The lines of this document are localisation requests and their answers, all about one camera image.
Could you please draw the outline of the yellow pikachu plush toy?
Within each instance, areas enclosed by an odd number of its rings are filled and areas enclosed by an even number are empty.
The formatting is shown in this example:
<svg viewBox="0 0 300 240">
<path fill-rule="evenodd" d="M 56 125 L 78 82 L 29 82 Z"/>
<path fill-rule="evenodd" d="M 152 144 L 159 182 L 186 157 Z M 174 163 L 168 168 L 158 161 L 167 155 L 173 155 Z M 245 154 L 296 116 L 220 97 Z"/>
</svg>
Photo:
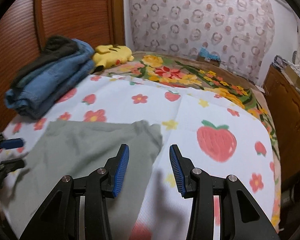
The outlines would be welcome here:
<svg viewBox="0 0 300 240">
<path fill-rule="evenodd" d="M 93 61 L 95 68 L 108 69 L 134 60 L 133 53 L 127 46 L 100 45 L 95 48 Z"/>
</svg>

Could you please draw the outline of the cardboard box with blue bag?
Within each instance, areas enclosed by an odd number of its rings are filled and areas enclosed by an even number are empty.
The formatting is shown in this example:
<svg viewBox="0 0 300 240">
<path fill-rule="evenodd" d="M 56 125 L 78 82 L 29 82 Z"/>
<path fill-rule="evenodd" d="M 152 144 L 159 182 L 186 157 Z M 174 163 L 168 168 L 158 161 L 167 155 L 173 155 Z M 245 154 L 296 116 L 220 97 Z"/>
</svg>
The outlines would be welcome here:
<svg viewBox="0 0 300 240">
<path fill-rule="evenodd" d="M 221 58 L 217 52 L 209 52 L 206 48 L 202 47 L 198 53 L 197 61 L 207 62 L 216 67 L 219 67 L 221 64 Z"/>
</svg>

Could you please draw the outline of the folded blue jeans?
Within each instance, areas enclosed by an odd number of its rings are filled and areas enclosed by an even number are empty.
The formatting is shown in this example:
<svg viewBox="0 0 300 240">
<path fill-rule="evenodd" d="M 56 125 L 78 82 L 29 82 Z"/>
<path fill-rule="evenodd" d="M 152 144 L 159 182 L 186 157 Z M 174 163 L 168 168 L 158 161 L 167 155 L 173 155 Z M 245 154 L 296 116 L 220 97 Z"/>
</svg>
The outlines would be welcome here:
<svg viewBox="0 0 300 240">
<path fill-rule="evenodd" d="M 9 89 L 4 98 L 6 107 L 33 120 L 40 119 L 58 99 L 89 75 L 94 68 L 94 49 L 81 40 L 73 41 L 78 51 L 48 63 L 21 88 Z"/>
</svg>

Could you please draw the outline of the floral brown blanket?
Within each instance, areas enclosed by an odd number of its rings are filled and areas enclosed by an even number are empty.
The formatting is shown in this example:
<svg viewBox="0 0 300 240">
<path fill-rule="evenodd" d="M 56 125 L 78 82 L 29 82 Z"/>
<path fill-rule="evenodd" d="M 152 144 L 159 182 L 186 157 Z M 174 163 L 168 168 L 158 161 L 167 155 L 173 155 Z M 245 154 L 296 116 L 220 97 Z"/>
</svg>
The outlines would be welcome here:
<svg viewBox="0 0 300 240">
<path fill-rule="evenodd" d="M 247 80 L 214 66 L 211 62 L 197 62 L 181 57 L 160 55 L 148 51 L 137 51 L 134 60 L 111 67 L 101 72 L 103 76 L 127 76 L 130 81 L 137 78 L 162 85 L 193 88 L 213 92 L 216 98 L 230 101 L 231 114 L 238 107 L 247 111 L 253 120 L 259 120 L 269 134 L 272 160 L 269 168 L 274 173 L 275 193 L 271 222 L 277 229 L 280 222 L 281 165 L 279 144 L 275 126 L 266 100 L 260 89 Z"/>
</svg>

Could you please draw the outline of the circle patterned sheer curtain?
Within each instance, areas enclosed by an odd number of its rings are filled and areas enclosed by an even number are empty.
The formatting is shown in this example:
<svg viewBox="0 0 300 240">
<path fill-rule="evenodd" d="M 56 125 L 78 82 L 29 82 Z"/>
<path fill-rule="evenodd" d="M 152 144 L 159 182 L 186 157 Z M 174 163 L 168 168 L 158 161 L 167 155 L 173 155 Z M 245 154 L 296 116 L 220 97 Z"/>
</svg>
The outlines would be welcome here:
<svg viewBox="0 0 300 240">
<path fill-rule="evenodd" d="M 129 0 L 137 50 L 195 59 L 202 47 L 253 83 L 275 34 L 269 0 Z"/>
</svg>

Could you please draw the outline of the cardboard box on cabinet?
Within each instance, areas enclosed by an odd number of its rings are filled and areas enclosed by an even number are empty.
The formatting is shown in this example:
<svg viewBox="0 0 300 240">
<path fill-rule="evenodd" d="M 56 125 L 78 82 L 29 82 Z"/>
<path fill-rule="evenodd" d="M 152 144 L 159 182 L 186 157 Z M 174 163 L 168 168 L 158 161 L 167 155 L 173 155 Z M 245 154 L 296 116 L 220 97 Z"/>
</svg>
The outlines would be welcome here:
<svg viewBox="0 0 300 240">
<path fill-rule="evenodd" d="M 287 64 L 284 68 L 283 74 L 288 81 L 300 91 L 300 67 L 298 65 Z"/>
</svg>

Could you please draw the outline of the grey-green shorts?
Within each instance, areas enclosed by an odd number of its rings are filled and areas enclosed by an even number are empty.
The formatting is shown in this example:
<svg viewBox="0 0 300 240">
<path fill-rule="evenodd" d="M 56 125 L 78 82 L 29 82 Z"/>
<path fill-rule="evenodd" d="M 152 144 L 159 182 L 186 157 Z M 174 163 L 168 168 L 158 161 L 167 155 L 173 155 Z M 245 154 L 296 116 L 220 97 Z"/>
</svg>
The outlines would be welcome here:
<svg viewBox="0 0 300 240">
<path fill-rule="evenodd" d="M 130 156 L 122 191 L 107 202 L 114 239 L 128 239 L 136 223 L 153 163 L 162 148 L 158 124 L 53 121 L 26 156 L 26 167 L 17 179 L 7 207 L 17 236 L 26 228 L 40 204 L 63 175 L 89 175 L 115 156 L 122 144 Z"/>
</svg>

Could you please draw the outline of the folded black pants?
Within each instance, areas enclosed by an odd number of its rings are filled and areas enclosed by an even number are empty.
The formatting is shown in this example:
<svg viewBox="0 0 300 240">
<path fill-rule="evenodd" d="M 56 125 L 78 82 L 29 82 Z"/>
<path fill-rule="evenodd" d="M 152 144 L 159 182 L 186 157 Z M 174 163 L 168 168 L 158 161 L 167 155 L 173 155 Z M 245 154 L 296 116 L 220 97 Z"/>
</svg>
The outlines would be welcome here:
<svg viewBox="0 0 300 240">
<path fill-rule="evenodd" d="M 66 56 L 70 56 L 79 50 L 74 40 L 55 35 L 48 38 L 41 54 L 31 63 L 22 67 L 13 79 L 10 88 L 24 88 L 30 81 L 46 70 L 51 63 Z"/>
</svg>

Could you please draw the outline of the wooden sideboard cabinet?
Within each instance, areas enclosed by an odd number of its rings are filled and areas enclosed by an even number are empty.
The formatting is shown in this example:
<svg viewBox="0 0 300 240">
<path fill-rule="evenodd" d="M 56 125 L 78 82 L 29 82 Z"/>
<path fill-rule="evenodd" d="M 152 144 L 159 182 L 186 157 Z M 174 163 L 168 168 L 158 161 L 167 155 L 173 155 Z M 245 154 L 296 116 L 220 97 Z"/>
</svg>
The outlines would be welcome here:
<svg viewBox="0 0 300 240">
<path fill-rule="evenodd" d="M 300 172 L 300 94 L 273 66 L 263 88 L 278 139 L 284 182 Z"/>
</svg>

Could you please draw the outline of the white strawberry flower bedsheet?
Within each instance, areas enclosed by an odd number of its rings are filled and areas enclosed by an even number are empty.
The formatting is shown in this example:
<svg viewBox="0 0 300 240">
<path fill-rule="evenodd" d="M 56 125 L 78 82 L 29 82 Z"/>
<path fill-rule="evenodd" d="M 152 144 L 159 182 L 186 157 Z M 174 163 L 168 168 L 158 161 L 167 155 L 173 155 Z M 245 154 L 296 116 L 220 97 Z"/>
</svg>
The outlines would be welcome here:
<svg viewBox="0 0 300 240">
<path fill-rule="evenodd" d="M 236 175 L 272 216 L 275 185 L 269 168 L 271 142 L 259 120 L 240 107 L 231 114 L 230 101 L 213 92 L 170 88 L 125 77 L 86 77 L 38 121 L 15 117 L 4 130 L 25 145 L 1 150 L 2 159 L 25 158 L 53 121 L 158 124 L 162 148 L 156 157 L 141 208 L 128 239 L 185 239 L 191 205 L 177 190 L 169 148 L 178 145 L 183 156 L 212 176 Z M 0 200 L 10 197 L 22 170 L 8 175 Z M 7 207 L 2 203 L 10 223 Z"/>
</svg>

